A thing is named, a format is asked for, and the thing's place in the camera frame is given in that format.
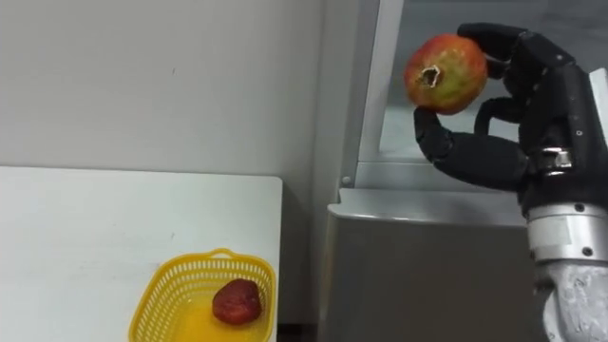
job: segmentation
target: basket handle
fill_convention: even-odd
[[[228,248],[217,248],[209,252],[207,255],[213,258],[233,258],[238,256],[236,253],[229,250]]]

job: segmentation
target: black robotic finger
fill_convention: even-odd
[[[572,56],[543,35],[525,32],[520,36],[509,68],[504,73],[504,87],[516,102],[525,105],[534,96],[548,70],[574,63]]]
[[[508,69],[508,64],[494,59],[487,59],[487,76],[494,80],[500,80]]]
[[[414,126],[421,151],[446,175],[491,189],[519,189],[527,158],[516,142],[451,132],[441,126],[437,114],[423,108],[414,111]]]
[[[441,126],[434,111],[417,107],[414,110],[414,130],[420,150],[429,162],[441,159],[449,152],[451,132]]]
[[[518,43],[525,28],[491,23],[469,23],[458,27],[458,35],[474,40],[492,58],[508,61],[513,47]]]
[[[544,68],[561,67],[575,62],[563,48],[558,47],[545,36],[525,32],[520,36],[517,48],[513,51],[511,65],[517,65],[526,72],[538,73]]]
[[[489,99],[482,103],[475,118],[475,134],[487,135],[492,119],[511,124],[522,121],[523,108],[511,98]]]
[[[537,75],[525,73],[518,67],[510,67],[503,76],[503,84],[506,91],[513,100],[520,105],[525,105],[536,91],[536,84],[542,74]]]

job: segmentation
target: white table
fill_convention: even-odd
[[[150,277],[184,253],[228,247],[278,278],[281,193],[271,177],[0,167],[0,341],[126,341]]]

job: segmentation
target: silver metal wrist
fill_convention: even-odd
[[[528,213],[528,240],[537,261],[608,261],[608,213],[584,203],[534,208]]]

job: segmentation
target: white wall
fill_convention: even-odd
[[[0,163],[279,175],[296,321],[321,2],[0,0]]]

